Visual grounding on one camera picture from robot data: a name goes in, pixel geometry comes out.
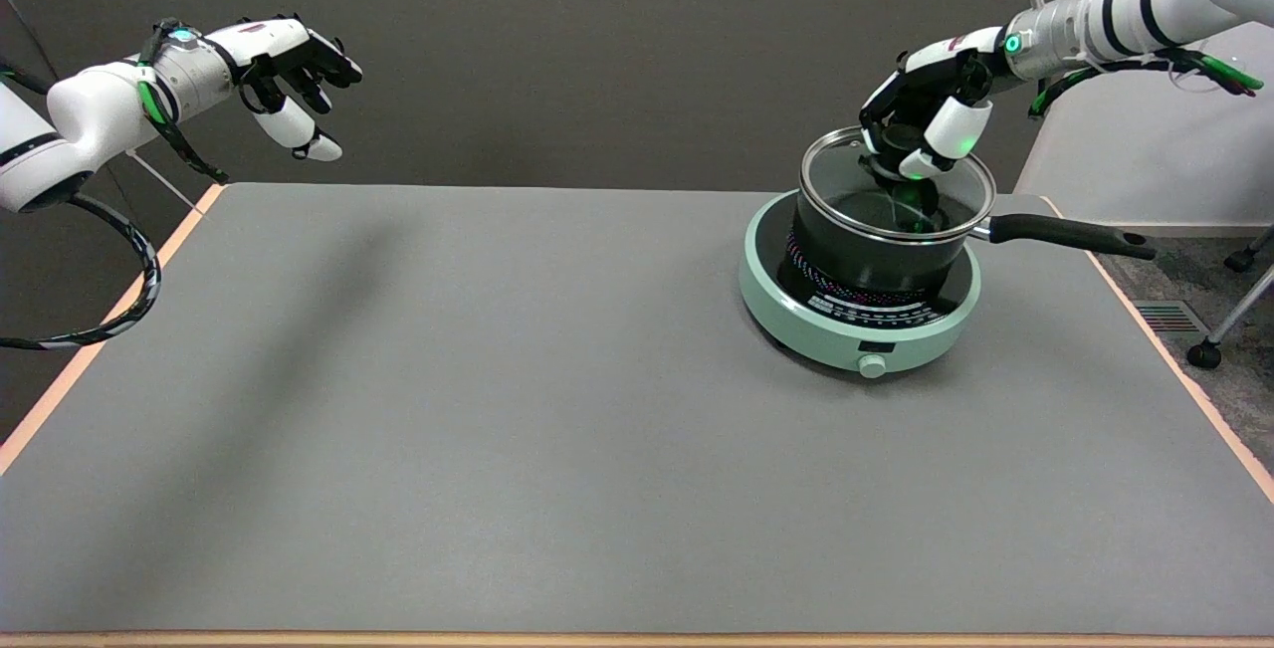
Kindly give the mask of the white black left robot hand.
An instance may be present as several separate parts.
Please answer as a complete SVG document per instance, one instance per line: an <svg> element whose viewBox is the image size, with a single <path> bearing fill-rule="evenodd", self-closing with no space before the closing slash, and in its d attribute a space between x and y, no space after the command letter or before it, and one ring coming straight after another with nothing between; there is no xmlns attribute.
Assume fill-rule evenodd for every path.
<svg viewBox="0 0 1274 648"><path fill-rule="evenodd" d="M363 70L341 41L327 39L299 17L243 22L232 28L231 51L241 64L241 101L259 127L299 160L333 162L341 145L316 122L333 112L327 87L349 89Z"/></svg>

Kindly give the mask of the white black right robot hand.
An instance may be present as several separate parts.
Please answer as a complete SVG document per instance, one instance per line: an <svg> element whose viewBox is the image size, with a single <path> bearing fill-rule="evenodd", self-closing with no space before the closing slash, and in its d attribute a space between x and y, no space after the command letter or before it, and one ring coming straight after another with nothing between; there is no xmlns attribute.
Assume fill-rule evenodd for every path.
<svg viewBox="0 0 1274 648"><path fill-rule="evenodd" d="M1009 76L1004 27L989 27L905 51L896 73L859 111L874 173L933 180L978 143L992 112L990 95Z"/></svg>

